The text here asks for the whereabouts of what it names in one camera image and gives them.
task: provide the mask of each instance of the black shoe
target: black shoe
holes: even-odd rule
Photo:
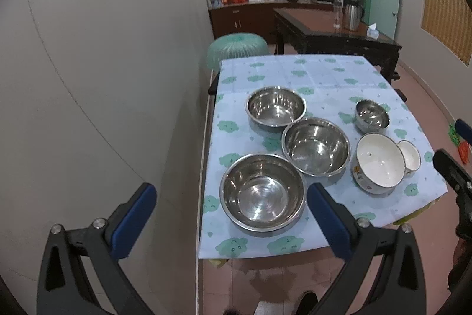
[[[295,305],[296,312],[293,315],[307,315],[318,303],[318,297],[313,291],[304,292]]]

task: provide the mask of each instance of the yellow striped curtain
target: yellow striped curtain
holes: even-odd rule
[[[469,65],[472,11],[466,0],[425,0],[422,28]]]

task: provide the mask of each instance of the bowl rim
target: bowl rim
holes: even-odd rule
[[[405,159],[405,169],[408,169],[408,170],[410,170],[410,171],[418,171],[419,168],[421,167],[421,164],[422,164],[422,162],[421,162],[421,154],[419,153],[418,148],[417,148],[413,143],[411,143],[410,141],[408,141],[408,140],[406,140],[406,139],[402,139],[401,141],[399,141],[399,142],[396,144],[396,145],[398,146],[398,148],[400,149],[400,151],[402,151],[402,154],[403,154],[403,150],[402,150],[402,148],[400,147],[400,143],[409,143],[409,144],[413,147],[413,149],[415,149],[416,152],[418,153],[418,159],[419,159],[419,166],[418,166],[418,168],[417,168],[416,170],[409,169],[409,168],[407,167],[407,160]]]
[[[284,123],[282,125],[268,125],[267,123],[257,119],[256,117],[254,117],[252,114],[251,114],[251,111],[249,111],[249,101],[251,100],[251,98],[258,92],[261,92],[265,89],[281,89],[281,90],[285,90],[285,91],[288,91],[288,92],[291,92],[292,94],[294,94],[296,97],[300,98],[302,101],[303,101],[303,112],[300,114],[300,116],[295,119],[293,122],[291,123]],[[286,127],[287,125],[291,125],[293,123],[296,123],[296,122],[299,122],[301,119],[303,119],[303,117],[305,116],[306,114],[306,100],[305,98],[303,98],[298,92],[296,92],[295,90],[292,90],[292,89],[289,89],[287,87],[284,87],[284,86],[264,86],[264,87],[261,87],[257,90],[254,90],[253,92],[251,92],[249,94],[249,96],[246,98],[246,103],[244,104],[244,108],[246,110],[246,114],[249,116],[250,119],[252,119],[254,122],[256,122],[257,124],[259,125],[262,125],[262,126],[266,126],[266,127],[272,127],[272,128],[281,128],[281,127]]]
[[[280,155],[277,155],[277,154],[270,154],[268,152],[254,152],[254,153],[251,153],[251,154],[247,154],[247,155],[244,155],[240,158],[238,158],[238,160],[236,160],[236,162],[234,162],[230,167],[228,167],[228,169],[225,171],[225,173],[223,174],[223,177],[221,178],[221,181],[219,183],[219,201],[220,201],[220,204],[221,204],[221,207],[223,208],[223,211],[225,211],[225,214],[228,216],[228,218],[230,218],[230,220],[235,223],[236,225],[238,225],[239,227],[245,229],[245,230],[248,230],[248,231],[253,231],[253,232],[272,232],[272,231],[276,231],[278,229],[282,229],[284,228],[285,226],[288,226],[290,223],[292,223],[293,221],[295,221],[297,218],[300,217],[301,213],[303,212],[303,210],[305,209],[305,202],[306,202],[306,186],[305,186],[305,180],[304,178],[300,175],[300,173],[298,172],[298,169],[296,167],[294,167],[294,172],[296,173],[296,175],[299,176],[300,178],[300,181],[301,181],[301,188],[303,190],[303,196],[300,200],[300,203],[298,204],[298,207],[296,208],[295,212],[292,214],[292,216],[290,216],[286,221],[284,221],[283,223],[280,223],[276,226],[272,226],[272,227],[267,227],[267,228],[264,228],[264,229],[260,229],[260,228],[256,228],[256,227],[252,227],[252,226],[249,226],[245,223],[242,223],[240,220],[236,219],[234,217],[234,215],[231,213],[230,209],[228,209],[228,207],[226,206],[226,203],[225,203],[225,199],[224,199],[224,196],[223,196],[223,189],[224,189],[224,185],[225,185],[225,181],[228,177],[228,175],[230,174],[230,172],[239,164],[241,163],[243,160],[246,160],[248,158],[251,158],[253,156],[261,156],[261,155],[265,155],[265,156],[269,156],[269,157],[272,157],[272,158],[277,158],[279,160],[282,160],[284,162],[287,162],[287,165],[289,167],[294,167],[294,165],[292,163],[290,163],[287,159],[285,159],[284,157],[280,156]]]
[[[355,112],[355,116],[358,120],[361,120],[362,122],[364,122],[366,125],[368,125],[369,127],[374,127],[372,125],[370,125],[369,123],[367,123],[364,119],[362,119],[359,115],[359,111],[357,111],[357,106],[359,106],[360,103],[362,102],[371,102],[371,103],[374,103],[376,104],[378,107],[380,107],[382,109],[382,111],[385,113],[386,115],[386,125],[385,126],[382,126],[382,127],[379,127],[379,130],[385,130],[387,127],[389,127],[390,125],[390,115],[389,113],[382,107],[382,105],[372,99],[362,99],[360,101],[358,101],[356,104],[355,104],[355,108],[354,108],[354,112]]]
[[[328,173],[324,173],[324,174],[311,174],[310,172],[308,171],[305,171],[305,170],[302,170],[301,168],[299,168],[292,160],[292,157],[289,155],[289,151],[287,150],[287,147],[286,147],[286,144],[285,144],[285,138],[287,136],[287,133],[289,131],[289,129],[292,128],[292,126],[295,126],[296,124],[300,124],[301,122],[305,121],[305,120],[313,120],[313,121],[323,121],[323,122],[326,122],[328,123],[329,125],[335,127],[336,129],[338,129],[339,132],[341,132],[341,134],[343,135],[346,143],[348,144],[348,155],[346,156],[346,160],[344,161],[344,163],[341,165],[341,167],[339,167],[338,169],[334,170],[334,171],[331,171],[331,172],[328,172]],[[306,117],[306,118],[303,118],[303,119],[300,119],[298,122],[293,122],[292,124],[289,124],[284,132],[282,133],[282,138],[281,138],[281,143],[282,143],[282,152],[284,153],[285,157],[287,158],[287,160],[289,161],[290,164],[293,165],[293,167],[295,167],[298,171],[300,171],[301,173],[305,174],[305,175],[308,175],[310,177],[332,177],[334,175],[337,175],[339,174],[340,172],[342,172],[347,166],[348,166],[348,163],[349,161],[351,160],[351,143],[349,141],[349,138],[348,136],[346,135],[346,133],[341,130],[341,128],[338,126],[338,125],[335,125],[333,122],[331,122],[330,120],[327,120],[327,119],[324,119],[324,118],[318,118],[318,117]]]
[[[390,141],[398,148],[398,151],[400,151],[400,154],[402,155],[404,170],[406,170],[406,168],[407,168],[407,166],[405,165],[405,157],[404,157],[404,155],[403,155],[403,152],[402,152],[401,148],[398,147],[398,144],[396,144],[395,141],[394,141],[392,138],[389,138],[388,136],[386,136],[386,135],[384,135],[384,134],[382,134],[382,133],[367,133],[367,134],[363,135],[363,136],[359,139],[359,141],[357,142],[356,149],[355,149],[355,157],[356,157],[357,163],[359,164],[360,169],[361,169],[362,172],[364,173],[365,177],[370,180],[370,182],[374,183],[376,186],[378,186],[378,187],[380,187],[380,188],[385,188],[385,189],[389,190],[389,189],[391,189],[391,188],[397,187],[400,183],[402,183],[403,178],[404,178],[404,176],[405,176],[405,171],[403,171],[403,175],[402,175],[402,177],[401,177],[401,179],[400,179],[400,181],[399,181],[398,183],[396,183],[395,185],[391,185],[391,186],[386,187],[386,186],[383,186],[383,185],[378,184],[377,182],[374,182],[371,178],[369,178],[369,177],[367,176],[367,174],[365,173],[365,171],[363,170],[362,166],[360,165],[359,157],[357,156],[357,150],[358,150],[358,148],[359,148],[359,143],[361,142],[361,140],[362,140],[364,137],[369,136],[369,135],[379,135],[379,136],[383,136],[383,137],[387,138],[388,140],[390,140]]]

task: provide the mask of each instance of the white tablecloth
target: white tablecloth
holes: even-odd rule
[[[249,93],[263,86],[285,86],[306,100],[307,115],[338,125],[351,142],[351,158],[360,134],[352,123],[360,99],[383,104],[390,115],[386,135],[396,142],[407,139],[422,156],[420,169],[404,178],[389,196],[369,195],[354,182],[350,167],[338,180],[321,181],[333,199],[354,216],[367,217],[377,226],[392,223],[446,193],[444,180],[433,168],[433,150],[393,88],[361,56],[286,55],[228,59],[221,64],[213,116],[204,190],[200,258],[252,258],[324,247],[327,241],[306,206],[298,222],[276,232],[245,231],[226,216],[219,201],[219,183],[227,167],[254,152],[282,155],[281,134],[268,133],[250,123],[245,112]]]

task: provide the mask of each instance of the pink tile floor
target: pink tile floor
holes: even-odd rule
[[[423,128],[434,150],[445,148],[459,160],[448,137],[448,121],[424,89],[403,68],[394,83],[407,96],[407,106]],[[449,296],[447,277],[457,237],[458,208],[455,193],[448,193],[410,221],[416,234],[426,279],[427,313],[435,314]],[[371,268],[351,305],[352,313],[363,304],[375,278],[381,257]],[[215,268],[202,261],[203,315],[222,315],[230,307],[242,315],[254,313],[259,301],[273,305],[272,315],[290,315],[302,293],[312,290],[321,297],[334,280],[343,261],[328,247],[268,258],[229,260]]]

